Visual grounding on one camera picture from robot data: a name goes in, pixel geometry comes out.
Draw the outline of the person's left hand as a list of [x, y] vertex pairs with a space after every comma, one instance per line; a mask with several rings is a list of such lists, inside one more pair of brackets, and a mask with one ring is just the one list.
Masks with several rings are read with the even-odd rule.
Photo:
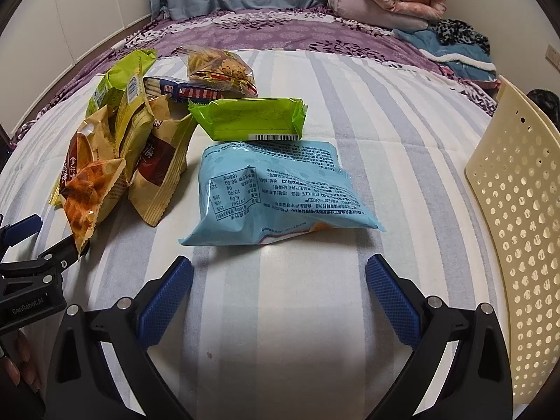
[[28, 338], [21, 330], [18, 330], [14, 337], [8, 339], [8, 342], [15, 346], [15, 359], [2, 356], [1, 370], [8, 375], [15, 386], [25, 382], [34, 392], [39, 392], [41, 377], [32, 357]]

